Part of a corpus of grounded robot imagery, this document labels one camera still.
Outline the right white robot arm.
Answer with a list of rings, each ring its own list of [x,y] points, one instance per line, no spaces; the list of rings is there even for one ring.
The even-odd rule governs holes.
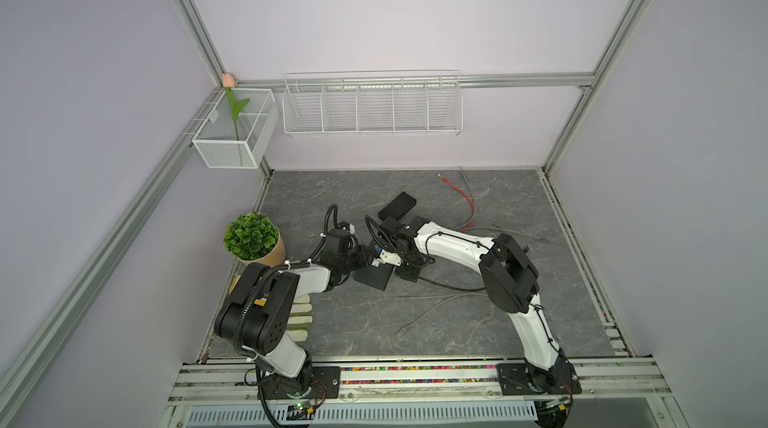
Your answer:
[[[555,340],[540,301],[538,270],[508,234],[480,237],[445,228],[424,218],[403,224],[366,219],[380,257],[422,268],[436,258],[468,267],[482,278],[490,301],[510,317],[522,343],[528,383],[538,393],[573,395],[574,371]]]

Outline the green artificial plant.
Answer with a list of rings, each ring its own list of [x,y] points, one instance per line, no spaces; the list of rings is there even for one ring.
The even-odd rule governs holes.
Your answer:
[[[279,228],[261,212],[249,212],[235,218],[223,236],[225,248],[242,260],[267,256],[278,244]]]

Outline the white mesh square basket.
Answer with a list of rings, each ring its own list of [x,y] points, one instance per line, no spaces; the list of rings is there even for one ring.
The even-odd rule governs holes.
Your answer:
[[[224,88],[192,142],[209,168],[257,169],[278,120],[272,90]]]

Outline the small ribbed black switch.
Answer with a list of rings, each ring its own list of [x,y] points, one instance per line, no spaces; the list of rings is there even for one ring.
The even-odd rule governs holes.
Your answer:
[[[408,214],[412,208],[417,204],[417,200],[405,191],[400,192],[398,196],[394,197],[377,216],[380,220],[385,221],[389,218],[400,220],[404,215]]]

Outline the yellow white work glove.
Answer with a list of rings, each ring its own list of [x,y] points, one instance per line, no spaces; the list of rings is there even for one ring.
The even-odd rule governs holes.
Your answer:
[[[312,310],[309,294],[301,295],[294,300],[287,324],[287,334],[294,342],[307,341],[308,330],[313,322]]]

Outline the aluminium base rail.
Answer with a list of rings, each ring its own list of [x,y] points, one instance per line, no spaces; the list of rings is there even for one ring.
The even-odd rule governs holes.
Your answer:
[[[637,399],[653,427],[688,422],[651,358],[576,359],[569,379],[551,393],[525,380],[524,365],[506,359],[353,359],[321,362],[308,395],[276,384],[260,404],[247,364],[217,361],[181,369],[162,427],[445,426],[472,422],[542,422],[576,402]]]

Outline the pink artificial tulip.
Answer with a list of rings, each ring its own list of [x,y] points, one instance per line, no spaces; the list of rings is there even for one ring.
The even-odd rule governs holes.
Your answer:
[[[244,98],[244,100],[238,100],[236,98],[234,94],[234,90],[237,86],[237,82],[234,76],[232,76],[232,74],[222,74],[221,81],[222,81],[222,86],[224,88],[226,98],[228,100],[228,104],[230,106],[231,120],[233,123],[234,132],[235,132],[235,139],[239,141],[240,134],[239,134],[239,128],[238,128],[238,118],[242,110],[244,110],[244,108],[248,106],[250,99]]]

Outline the beige plant pot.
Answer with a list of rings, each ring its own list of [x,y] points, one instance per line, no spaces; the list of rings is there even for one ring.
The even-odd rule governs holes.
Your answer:
[[[287,251],[286,251],[285,243],[284,243],[283,237],[280,236],[276,245],[265,256],[260,257],[258,259],[252,259],[252,260],[239,258],[238,261],[245,266],[251,263],[259,263],[266,266],[277,266],[277,265],[283,264],[286,261],[286,259],[287,259]]]

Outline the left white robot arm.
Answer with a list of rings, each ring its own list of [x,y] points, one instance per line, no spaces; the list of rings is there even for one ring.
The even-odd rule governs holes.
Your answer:
[[[339,286],[372,264],[377,252],[344,229],[331,230],[319,252],[301,261],[246,266],[214,322],[216,336],[230,342],[259,368],[285,378],[302,376],[309,354],[287,334],[295,300]]]

